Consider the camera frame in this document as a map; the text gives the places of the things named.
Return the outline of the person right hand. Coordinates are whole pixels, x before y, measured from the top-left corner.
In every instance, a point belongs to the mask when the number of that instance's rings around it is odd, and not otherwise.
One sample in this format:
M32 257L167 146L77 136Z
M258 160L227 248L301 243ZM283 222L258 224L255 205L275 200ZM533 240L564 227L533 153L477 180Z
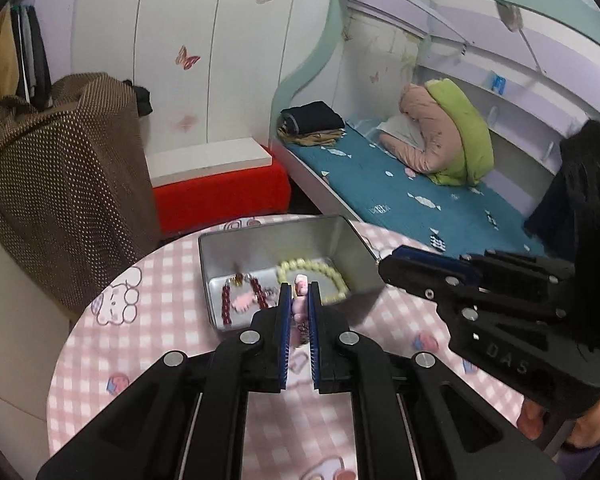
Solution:
M540 404L524 400L517 419L518 429L530 440L536 440L544 429L544 413ZM600 400L574 423L567 442L575 448L594 448L600 444Z

